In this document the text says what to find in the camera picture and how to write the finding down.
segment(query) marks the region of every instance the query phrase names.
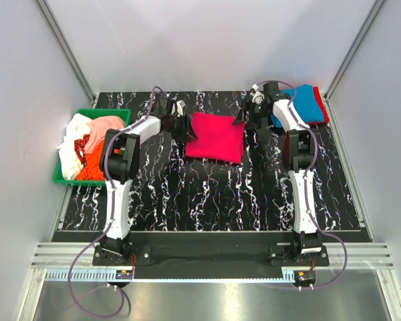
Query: clothes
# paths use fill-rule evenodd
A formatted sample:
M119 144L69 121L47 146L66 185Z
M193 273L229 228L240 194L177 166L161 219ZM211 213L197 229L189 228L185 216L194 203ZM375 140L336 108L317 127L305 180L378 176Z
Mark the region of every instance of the clothes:
M78 181L103 181L104 174L100 170L100 159L104 141L95 146L91 154L86 154L86 166L76 177Z
M296 90L297 95L293 101L294 108L305 123L323 124L329 122L328 113L322 103L318 87L302 85ZM282 90L282 92L288 93L291 97L294 95L292 89ZM276 116L272 116L272 123L275 127L282 127Z
M78 157L79 161L82 163L83 166L86 166L86 152L85 152L85 145L88 143L90 138L89 134L83 135L82 139L76 139L74 141L74 152L76 152L76 156Z
M87 123L90 129L90 138L85 145L86 154L92 154L97 145L104 140L109 129L122 129L125 122L117 116L104 116Z
M81 114L74 115L65 129L63 143L57 147L61 160L62 177L66 180L75 179L83 169L83 165L74 151L74 141L83 139L84 135L90 133L90 128L86 124L91 121L91 118Z
M232 126L235 117L195 112L192 127L197 140L188 142L186 156L241 163L245 124Z

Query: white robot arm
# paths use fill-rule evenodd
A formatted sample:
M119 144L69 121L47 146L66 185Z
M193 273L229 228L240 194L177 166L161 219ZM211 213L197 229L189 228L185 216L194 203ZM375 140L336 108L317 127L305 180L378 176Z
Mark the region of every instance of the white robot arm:
M151 116L145 118L137 127L131 126L122 130L110 129L104 139L104 148L100 159L100 169L104 171L104 159L108 157L108 172L112 178L106 181L107 187L107 222L105 231L110 226L105 237L100 240L102 251L116 254L123 259L130 255L128 241L130 226L128 223L129 191L140 164L140 145L150 137L162 131L170 132L175 140L190 141L197 139L190 124L190 119L184 113L185 103L180 100L159 98L159 104L152 109ZM113 137L124 131L109 148L107 146Z
M250 94L243 100L234 124L244 122L247 130L258 129L264 119L270 120L272 114L279 119L285 131L282 161L293 187L295 222L290 258L295 262L305 262L303 256L317 255L323 249L321 233L310 217L316 219L313 169L307 171L313 161L315 148L314 139L306 130L310 129L309 125L300 118L291 97L281 92L278 83L274 81L265 82L263 92L259 91L257 85L252 87Z

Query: gray wall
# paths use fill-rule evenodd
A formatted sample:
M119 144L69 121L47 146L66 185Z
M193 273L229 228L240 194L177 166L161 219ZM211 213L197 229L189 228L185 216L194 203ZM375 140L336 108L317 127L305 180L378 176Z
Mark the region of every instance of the gray wall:
M374 0L48 0L94 91L327 89Z
M0 320L14 320L63 187L56 146L88 102L34 1L0 0Z
M374 235L401 284L401 0L388 1L331 97Z

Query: orange cloth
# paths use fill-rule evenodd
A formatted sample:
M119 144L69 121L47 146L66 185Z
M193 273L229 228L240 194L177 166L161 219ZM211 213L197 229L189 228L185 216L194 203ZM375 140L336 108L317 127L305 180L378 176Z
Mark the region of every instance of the orange cloth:
M86 154L86 166L82 169L80 174L76 177L77 181L103 181L104 174L100 170L100 158L104 141L96 145L91 154Z

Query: blue cloth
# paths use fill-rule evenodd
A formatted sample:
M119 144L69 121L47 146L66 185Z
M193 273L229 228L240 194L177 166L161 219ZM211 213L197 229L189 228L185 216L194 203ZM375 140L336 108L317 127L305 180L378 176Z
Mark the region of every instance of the blue cloth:
M299 113L300 118L305 123L310 122L323 122L324 116L321 108L318 106L315 94L313 93L313 86L302 85L297 90L297 96L293 100L294 108ZM288 93L291 97L294 95L294 90L286 89L282 92ZM272 115L272 123L274 127L282 127L281 122Z

